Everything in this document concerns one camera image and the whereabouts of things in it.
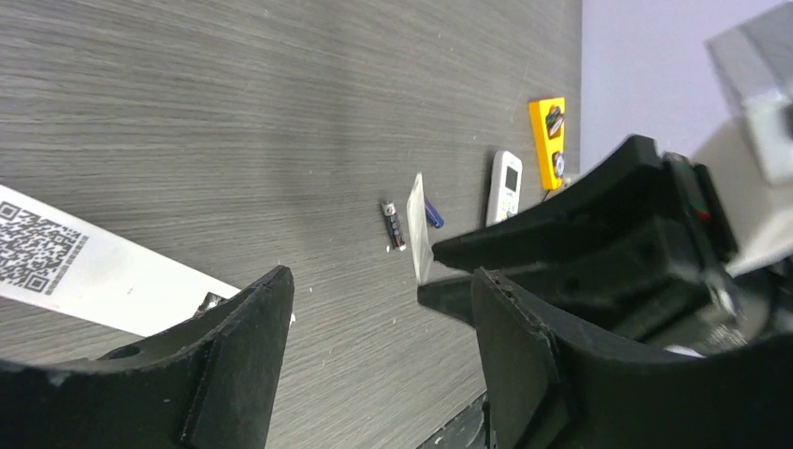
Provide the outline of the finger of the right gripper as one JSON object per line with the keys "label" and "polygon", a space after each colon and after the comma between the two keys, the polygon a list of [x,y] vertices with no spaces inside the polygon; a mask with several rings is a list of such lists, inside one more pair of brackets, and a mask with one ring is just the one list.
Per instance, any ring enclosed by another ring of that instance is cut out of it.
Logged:
{"label": "finger of the right gripper", "polygon": [[475,325],[470,275],[419,285],[417,302],[468,326]]}

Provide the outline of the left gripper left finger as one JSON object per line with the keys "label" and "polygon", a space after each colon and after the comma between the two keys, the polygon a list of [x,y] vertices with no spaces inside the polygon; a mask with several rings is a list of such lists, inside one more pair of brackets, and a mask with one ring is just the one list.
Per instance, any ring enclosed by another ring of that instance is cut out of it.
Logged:
{"label": "left gripper left finger", "polygon": [[262,448],[294,302],[277,266],[218,306],[102,357],[1,364],[5,448]]}

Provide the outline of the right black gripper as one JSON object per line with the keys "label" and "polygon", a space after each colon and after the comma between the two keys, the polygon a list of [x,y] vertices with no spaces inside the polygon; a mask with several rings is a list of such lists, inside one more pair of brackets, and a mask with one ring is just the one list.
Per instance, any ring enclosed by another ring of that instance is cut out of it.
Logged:
{"label": "right black gripper", "polygon": [[700,168],[626,138],[561,193],[513,217],[433,245],[471,272],[548,263],[540,296],[631,340],[739,347],[765,335],[767,275],[731,276],[736,253]]}

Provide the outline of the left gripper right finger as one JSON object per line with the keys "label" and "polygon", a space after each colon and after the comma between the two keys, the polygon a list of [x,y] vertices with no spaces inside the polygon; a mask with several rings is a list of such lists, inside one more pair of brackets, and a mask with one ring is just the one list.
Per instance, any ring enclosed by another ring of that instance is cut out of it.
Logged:
{"label": "left gripper right finger", "polygon": [[705,357],[617,336],[484,269],[471,283],[501,448],[788,448],[792,339]]}

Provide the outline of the white battery cover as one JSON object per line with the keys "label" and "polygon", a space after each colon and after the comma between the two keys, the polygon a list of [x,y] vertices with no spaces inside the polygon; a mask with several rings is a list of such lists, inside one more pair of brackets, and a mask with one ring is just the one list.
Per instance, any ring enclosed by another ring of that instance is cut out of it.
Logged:
{"label": "white battery cover", "polygon": [[423,285],[428,280],[430,267],[434,262],[434,254],[428,237],[424,183],[421,172],[416,174],[407,199],[407,221],[415,279],[418,285]]}

